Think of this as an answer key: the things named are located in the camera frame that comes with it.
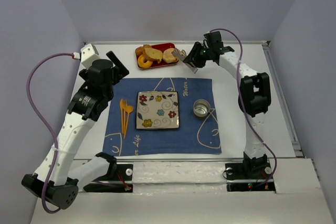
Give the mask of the metal tongs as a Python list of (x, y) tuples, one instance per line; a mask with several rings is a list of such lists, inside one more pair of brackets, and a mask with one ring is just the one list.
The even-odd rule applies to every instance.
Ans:
[(188, 66), (188, 68), (192, 71), (192, 73), (197, 73), (198, 69), (195, 67), (195, 65), (192, 62), (187, 62), (187, 54), (185, 50), (179, 50), (177, 48), (173, 49), (172, 55), (177, 58), (179, 61), (184, 63)]

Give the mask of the pale speckled bagel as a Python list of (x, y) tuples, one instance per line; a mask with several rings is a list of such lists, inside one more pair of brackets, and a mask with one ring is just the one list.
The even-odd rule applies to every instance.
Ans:
[(176, 63), (178, 62), (178, 58), (173, 56), (172, 52), (175, 50), (175, 48), (169, 48), (163, 52), (163, 61), (165, 63)]

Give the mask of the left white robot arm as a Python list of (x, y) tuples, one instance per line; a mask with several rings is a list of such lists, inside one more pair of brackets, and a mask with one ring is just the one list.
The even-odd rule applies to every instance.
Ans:
[(79, 190), (102, 176), (114, 176), (117, 159), (100, 152), (88, 163), (71, 170), (71, 164), (84, 138), (113, 98), (113, 87), (129, 74), (113, 52), (107, 59), (98, 58), (91, 66), (79, 72), (83, 85), (68, 105), (65, 120), (58, 134), (36, 108), (30, 92), (35, 71), (47, 60), (39, 62), (26, 82), (28, 101), (52, 135), (53, 145), (33, 174), (26, 174), (22, 185), (41, 199), (45, 212), (55, 214), (67, 209), (76, 199)]

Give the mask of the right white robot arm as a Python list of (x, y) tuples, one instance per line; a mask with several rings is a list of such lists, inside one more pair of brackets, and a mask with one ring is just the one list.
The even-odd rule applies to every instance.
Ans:
[(213, 29), (204, 34), (203, 42), (195, 42), (188, 54), (183, 53), (181, 59), (195, 70), (212, 61), (236, 80), (238, 106), (246, 123), (246, 145), (243, 160), (227, 164), (224, 178), (230, 181), (270, 179), (272, 175), (267, 174), (271, 171), (269, 147), (263, 139), (265, 117), (271, 105), (270, 77), (243, 63), (242, 56), (241, 52), (237, 54), (232, 47), (224, 45), (221, 29)]

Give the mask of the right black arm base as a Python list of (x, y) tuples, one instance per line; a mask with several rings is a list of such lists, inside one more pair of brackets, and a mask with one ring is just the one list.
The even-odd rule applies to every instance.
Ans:
[(226, 163), (222, 172), (229, 193), (248, 191), (276, 191), (275, 183), (269, 179), (272, 169), (268, 163), (251, 173), (244, 170), (242, 163)]

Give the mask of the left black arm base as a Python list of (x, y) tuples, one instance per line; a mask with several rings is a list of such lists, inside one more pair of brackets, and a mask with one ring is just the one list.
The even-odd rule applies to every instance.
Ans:
[(86, 193), (132, 193), (133, 164), (117, 164), (114, 173), (98, 177), (83, 190)]

